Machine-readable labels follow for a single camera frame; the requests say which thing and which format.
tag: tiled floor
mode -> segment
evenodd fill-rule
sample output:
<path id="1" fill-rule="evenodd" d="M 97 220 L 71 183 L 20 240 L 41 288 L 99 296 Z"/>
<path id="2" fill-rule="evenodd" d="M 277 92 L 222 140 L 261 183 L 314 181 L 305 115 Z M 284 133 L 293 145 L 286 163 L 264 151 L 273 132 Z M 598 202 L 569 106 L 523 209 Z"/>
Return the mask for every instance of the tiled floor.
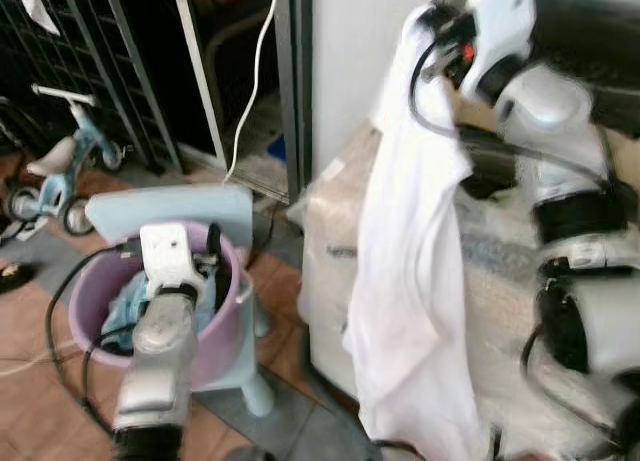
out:
<path id="1" fill-rule="evenodd" d="M 9 172 L 11 159 L 0 158 L 0 177 Z M 150 185 L 188 183 L 186 177 L 161 180 L 135 167 L 118 178 L 85 172 L 79 186 L 84 194 L 125 190 Z M 268 219 L 256 215 L 255 239 L 264 239 Z M 36 278 L 26 286 L 0 296 L 0 372 L 29 360 L 45 349 L 44 314 L 51 294 L 85 254 L 103 246 L 98 235 L 72 238 L 55 220 L 26 242 L 12 240 L 0 247 L 0 264 L 30 262 Z M 250 270 L 260 299 L 272 315 L 273 329 L 259 341 L 264 375 L 276 392 L 276 406 L 263 419 L 251 416 L 238 391 L 195 396 L 183 445 L 185 460 L 222 460 L 234 447 L 256 444 L 273 452 L 279 461 L 364 460 L 349 431 L 322 405 L 299 367 L 303 324 L 295 309 L 300 289 L 302 241 L 295 230 L 276 224 L 272 241 Z M 59 342 L 70 339 L 66 309 L 54 317 Z M 79 386 L 81 357 L 66 370 Z M 122 379 L 120 370 L 94 364 L 93 397 L 109 419 L 115 409 Z M 0 461 L 106 460 L 109 440 L 60 387 L 45 360 L 11 376 L 0 374 Z"/>

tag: blue cloth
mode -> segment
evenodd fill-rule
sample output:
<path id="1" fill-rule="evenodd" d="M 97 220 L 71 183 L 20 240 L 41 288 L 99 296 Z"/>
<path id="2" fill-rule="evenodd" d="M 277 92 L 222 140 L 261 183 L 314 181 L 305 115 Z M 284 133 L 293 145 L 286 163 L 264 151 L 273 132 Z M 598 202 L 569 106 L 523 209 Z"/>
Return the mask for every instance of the blue cloth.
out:
<path id="1" fill-rule="evenodd" d="M 207 283 L 202 301 L 196 307 L 195 329 L 196 333 L 204 329 L 215 314 L 216 302 L 216 268 L 209 268 Z M 136 324 L 146 310 L 149 303 L 147 299 L 147 275 L 144 271 L 137 273 L 126 284 L 118 296 L 109 303 L 109 316 L 102 325 L 102 334 L 124 328 L 129 324 Z M 121 351 L 133 349 L 133 333 L 121 333 L 108 336 L 102 340 L 102 346 L 115 344 Z"/>

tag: wire mesh panel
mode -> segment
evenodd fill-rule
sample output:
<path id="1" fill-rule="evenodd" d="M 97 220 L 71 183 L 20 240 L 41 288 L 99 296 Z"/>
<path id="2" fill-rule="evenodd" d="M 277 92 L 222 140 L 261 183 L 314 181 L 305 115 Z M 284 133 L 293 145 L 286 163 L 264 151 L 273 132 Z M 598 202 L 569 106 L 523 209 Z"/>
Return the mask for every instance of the wire mesh panel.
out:
<path id="1" fill-rule="evenodd" d="M 154 171 L 158 158 L 182 171 L 119 0 L 49 0 L 46 7 L 60 36 L 33 22 L 20 0 L 0 0 L 0 94 L 39 104 L 55 113 L 50 122 L 66 129 L 73 120 L 64 103 L 36 100 L 29 86 L 93 94 L 99 106 L 91 114 L 108 135 L 133 144 Z"/>

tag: sandal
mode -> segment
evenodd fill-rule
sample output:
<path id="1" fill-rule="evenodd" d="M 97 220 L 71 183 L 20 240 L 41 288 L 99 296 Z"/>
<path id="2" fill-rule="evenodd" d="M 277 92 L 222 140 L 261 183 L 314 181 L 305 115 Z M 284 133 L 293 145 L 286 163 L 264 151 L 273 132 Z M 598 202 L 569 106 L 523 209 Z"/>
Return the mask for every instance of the sandal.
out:
<path id="1" fill-rule="evenodd" d="M 28 264 L 12 263 L 0 269 L 0 294 L 27 284 L 33 279 L 35 271 Z"/>

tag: white cable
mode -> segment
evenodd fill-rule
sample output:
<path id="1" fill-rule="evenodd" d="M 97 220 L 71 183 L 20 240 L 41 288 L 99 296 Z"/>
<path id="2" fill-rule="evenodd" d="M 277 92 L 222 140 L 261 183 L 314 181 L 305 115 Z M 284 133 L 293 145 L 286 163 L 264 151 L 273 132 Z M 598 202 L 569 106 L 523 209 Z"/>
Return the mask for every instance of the white cable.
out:
<path id="1" fill-rule="evenodd" d="M 70 339 L 69 341 L 65 341 L 60 346 L 58 346 L 58 349 L 70 348 L 71 346 L 75 346 L 75 345 L 76 345 L 76 342 Z M 26 371 L 27 369 L 34 367 L 39 362 L 44 361 L 48 357 L 49 357 L 49 351 L 48 350 L 43 351 L 42 353 L 38 354 L 35 358 L 33 358 L 31 361 L 27 361 L 26 363 L 21 364 L 20 366 L 7 369 L 6 371 L 0 371 L 0 378 L 6 378 L 8 376 L 13 376 L 14 374 L 22 373 L 23 371 Z"/>
<path id="2" fill-rule="evenodd" d="M 238 144 L 240 140 L 240 131 L 242 131 L 242 127 L 244 123 L 247 121 L 247 117 L 249 116 L 249 112 L 253 107 L 253 103 L 256 100 L 256 96 L 258 95 L 258 75 L 260 74 L 260 53 L 262 51 L 262 42 L 264 41 L 264 37 L 267 34 L 267 29 L 269 28 L 269 24 L 271 24 L 271 20 L 273 19 L 273 13 L 276 10 L 276 1 L 271 0 L 271 6 L 269 7 L 269 13 L 267 13 L 267 18 L 264 20 L 264 24 L 262 25 L 262 29 L 260 30 L 260 35 L 258 36 L 258 44 L 256 45 L 256 57 L 253 63 L 253 91 L 251 92 L 251 97 L 249 98 L 249 102 L 247 103 L 247 107 L 244 108 L 244 113 L 240 117 L 240 121 L 238 122 L 238 127 L 236 128 L 236 134 L 233 139 L 233 159 L 231 161 L 231 166 L 229 167 L 229 171 L 227 175 L 222 180 L 222 184 L 226 184 L 229 181 L 229 178 L 233 175 L 233 171 L 236 169 L 236 161 L 238 160 Z"/>

